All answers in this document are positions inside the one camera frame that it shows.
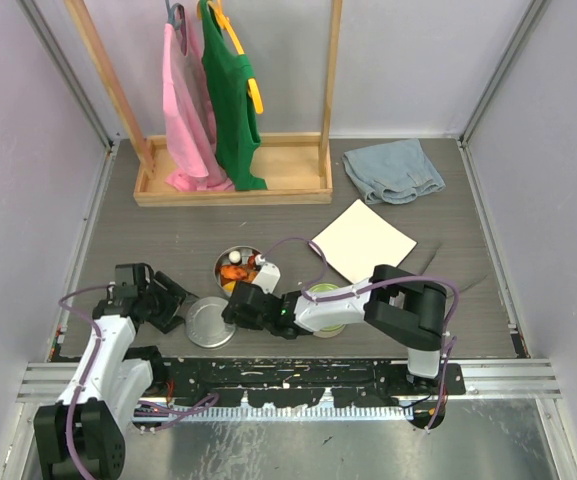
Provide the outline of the yellow food piece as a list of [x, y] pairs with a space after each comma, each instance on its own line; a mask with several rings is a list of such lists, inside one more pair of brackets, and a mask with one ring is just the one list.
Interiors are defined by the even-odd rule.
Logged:
[[229, 282], [223, 286], [223, 290], [232, 293], [236, 286], [236, 281]]

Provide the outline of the round steel lid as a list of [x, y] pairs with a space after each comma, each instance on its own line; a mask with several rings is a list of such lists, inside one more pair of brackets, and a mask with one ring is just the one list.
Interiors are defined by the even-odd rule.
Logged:
[[220, 297], [205, 297], [188, 310], [185, 331], [188, 339], [204, 349], [219, 348], [235, 335], [236, 326], [223, 320], [222, 313], [228, 302]]

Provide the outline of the orange food piece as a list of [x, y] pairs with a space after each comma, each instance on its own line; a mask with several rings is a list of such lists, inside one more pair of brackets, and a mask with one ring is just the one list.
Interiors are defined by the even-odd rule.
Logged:
[[223, 265], [220, 267], [220, 276], [224, 281], [252, 281], [257, 274], [254, 268], [239, 265]]

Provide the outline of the large round steel tin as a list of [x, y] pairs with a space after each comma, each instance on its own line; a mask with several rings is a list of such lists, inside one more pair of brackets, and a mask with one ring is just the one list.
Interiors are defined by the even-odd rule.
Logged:
[[[241, 262], [240, 263], [231, 263], [229, 261], [229, 253], [232, 251], [239, 251], [241, 254]], [[261, 266], [257, 263], [256, 257], [258, 255], [260, 255], [261, 252], [253, 247], [250, 246], [235, 246], [235, 247], [231, 247], [229, 249], [227, 249], [225, 252], [223, 252], [216, 260], [215, 262], [215, 266], [214, 266], [214, 275], [215, 275], [215, 279], [217, 284], [219, 285], [222, 293], [226, 296], [229, 297], [232, 293], [226, 292], [223, 290], [223, 286], [229, 282], [224, 281], [222, 279], [222, 277], [220, 276], [220, 267], [223, 265], [239, 265], [242, 267], [249, 267], [249, 268], [254, 268], [257, 271], [256, 276], [254, 277], [254, 279], [252, 281], [236, 281], [236, 284], [238, 282], [244, 282], [244, 283], [252, 283], [255, 278], [258, 276], [259, 272], [261, 271]]]

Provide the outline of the green round lid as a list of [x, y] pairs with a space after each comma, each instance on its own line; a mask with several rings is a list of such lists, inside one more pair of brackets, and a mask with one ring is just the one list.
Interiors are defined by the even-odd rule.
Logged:
[[344, 297], [346, 294], [345, 288], [339, 288], [331, 283], [316, 284], [302, 293], [305, 298], [314, 302], [333, 301], [338, 297]]

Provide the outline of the small steel bowl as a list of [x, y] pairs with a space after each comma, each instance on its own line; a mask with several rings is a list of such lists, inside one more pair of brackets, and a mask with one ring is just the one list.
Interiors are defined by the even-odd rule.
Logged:
[[329, 326], [321, 330], [315, 331], [313, 335], [317, 338], [330, 339], [342, 333], [344, 329], [345, 329], [344, 325]]

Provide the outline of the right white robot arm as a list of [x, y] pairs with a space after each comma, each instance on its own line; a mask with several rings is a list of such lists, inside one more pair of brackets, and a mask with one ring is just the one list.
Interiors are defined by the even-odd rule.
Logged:
[[407, 348], [408, 385], [427, 394], [442, 381], [445, 332], [459, 299], [458, 287], [449, 280], [378, 265], [371, 277], [328, 292], [294, 291], [278, 297], [239, 282], [222, 318], [287, 340], [329, 327], [367, 324]]

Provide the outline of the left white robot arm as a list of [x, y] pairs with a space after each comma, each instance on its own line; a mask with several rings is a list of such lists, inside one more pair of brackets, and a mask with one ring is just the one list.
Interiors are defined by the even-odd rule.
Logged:
[[139, 399], [168, 384], [155, 347], [133, 347], [139, 327], [169, 333], [183, 324], [192, 294], [145, 263], [116, 266], [114, 279], [80, 318], [91, 327], [75, 373], [58, 399], [38, 408], [34, 437], [45, 479], [117, 479], [126, 460], [125, 430]]

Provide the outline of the white square plate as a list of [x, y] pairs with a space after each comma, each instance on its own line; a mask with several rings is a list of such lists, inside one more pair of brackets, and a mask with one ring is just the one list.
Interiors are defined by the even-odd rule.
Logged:
[[312, 241], [328, 265], [351, 284], [372, 275], [377, 265], [398, 267], [417, 242], [356, 200]]

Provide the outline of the wooden clothes rack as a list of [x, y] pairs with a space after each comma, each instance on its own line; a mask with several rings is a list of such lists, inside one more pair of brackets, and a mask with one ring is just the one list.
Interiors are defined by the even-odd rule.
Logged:
[[163, 135], [145, 136], [83, 1], [65, 6], [126, 130], [140, 166], [133, 197], [141, 207], [329, 204], [333, 196], [330, 126], [334, 98], [341, 1], [331, 3], [325, 101], [321, 131], [267, 133], [252, 159], [252, 173], [268, 188], [252, 191], [180, 192], [165, 182], [174, 167]]

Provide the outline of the pink shirt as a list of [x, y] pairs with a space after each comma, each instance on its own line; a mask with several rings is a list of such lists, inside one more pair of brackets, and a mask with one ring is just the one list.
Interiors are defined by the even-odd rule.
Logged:
[[201, 53], [190, 24], [164, 27], [163, 115], [175, 162], [166, 182], [182, 192], [229, 191], [234, 184], [216, 159], [216, 122]]

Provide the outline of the folded blue towel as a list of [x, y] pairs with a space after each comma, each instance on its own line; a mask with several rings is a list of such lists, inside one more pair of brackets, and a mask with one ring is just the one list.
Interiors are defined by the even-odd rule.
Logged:
[[445, 182], [418, 139], [346, 151], [344, 169], [367, 205], [402, 205], [441, 192]]

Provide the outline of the green shirt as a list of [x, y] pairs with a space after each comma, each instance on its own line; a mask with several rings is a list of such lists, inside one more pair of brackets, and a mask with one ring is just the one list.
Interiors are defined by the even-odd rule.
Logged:
[[238, 191], [265, 190], [264, 179], [251, 172], [256, 150], [261, 145], [257, 114], [242, 93], [229, 88], [217, 91], [206, 75], [216, 122], [216, 158]]

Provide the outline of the grey clothes hanger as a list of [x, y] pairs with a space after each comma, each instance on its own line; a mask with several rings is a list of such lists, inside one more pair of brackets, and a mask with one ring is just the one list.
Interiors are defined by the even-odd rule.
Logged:
[[188, 50], [188, 34], [187, 34], [187, 16], [185, 7], [179, 3], [173, 3], [171, 0], [165, 0], [167, 10], [167, 23], [170, 24], [177, 32], [177, 40], [183, 55], [187, 54]]

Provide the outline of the yellow clothes hanger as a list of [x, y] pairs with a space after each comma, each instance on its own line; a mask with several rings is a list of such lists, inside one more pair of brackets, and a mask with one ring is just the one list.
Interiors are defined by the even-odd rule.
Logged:
[[203, 63], [206, 75], [219, 93], [229, 88], [242, 93], [256, 114], [264, 113], [261, 90], [243, 45], [225, 15], [221, 1], [199, 1], [204, 39]]

